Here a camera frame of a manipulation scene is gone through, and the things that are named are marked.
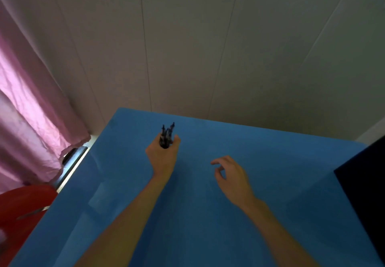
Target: red chair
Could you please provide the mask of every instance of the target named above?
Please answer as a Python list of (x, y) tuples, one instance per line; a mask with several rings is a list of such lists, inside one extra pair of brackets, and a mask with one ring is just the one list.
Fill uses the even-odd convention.
[(49, 185), (16, 188), (0, 195), (0, 229), (7, 240), (0, 249), (0, 267), (10, 264), (32, 230), (57, 196)]

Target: curtain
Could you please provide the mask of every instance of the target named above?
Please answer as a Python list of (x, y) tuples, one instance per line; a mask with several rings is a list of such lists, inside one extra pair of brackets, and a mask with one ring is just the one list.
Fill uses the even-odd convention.
[(0, 193), (54, 180), (63, 156), (89, 139), (0, 1)]

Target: blue tabletop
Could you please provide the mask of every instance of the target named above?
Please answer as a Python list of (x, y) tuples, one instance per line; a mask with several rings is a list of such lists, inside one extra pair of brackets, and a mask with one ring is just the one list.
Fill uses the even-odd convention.
[(231, 155), (257, 197), (322, 266), (382, 266), (333, 170), (361, 143), (119, 109), (11, 266), (68, 267), (147, 184), (161, 126), (182, 139), (130, 266), (275, 266), (258, 230), (220, 191)]

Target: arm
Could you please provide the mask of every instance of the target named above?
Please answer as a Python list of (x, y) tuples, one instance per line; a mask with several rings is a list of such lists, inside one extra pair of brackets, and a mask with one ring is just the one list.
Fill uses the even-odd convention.
[[(315, 260), (293, 239), (269, 210), (267, 204), (257, 199), (245, 170), (231, 157), (215, 159), (220, 164), (215, 178), (226, 197), (251, 219), (263, 236), (279, 267), (319, 267)], [(226, 171), (226, 179), (221, 171)]]
[(109, 225), (82, 255), (75, 267), (122, 266), (131, 261), (156, 200), (168, 182), (175, 166), (180, 138), (175, 136), (170, 148), (159, 145), (160, 134), (146, 149), (154, 169), (147, 186)]

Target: forearm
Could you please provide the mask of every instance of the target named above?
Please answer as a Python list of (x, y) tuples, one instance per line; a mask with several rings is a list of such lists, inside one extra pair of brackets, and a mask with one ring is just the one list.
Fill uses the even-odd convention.
[(168, 181), (155, 177), (94, 241), (75, 267), (127, 267), (152, 209)]
[(279, 267), (319, 267), (315, 260), (283, 228), (267, 205), (255, 200), (245, 213), (261, 232)]

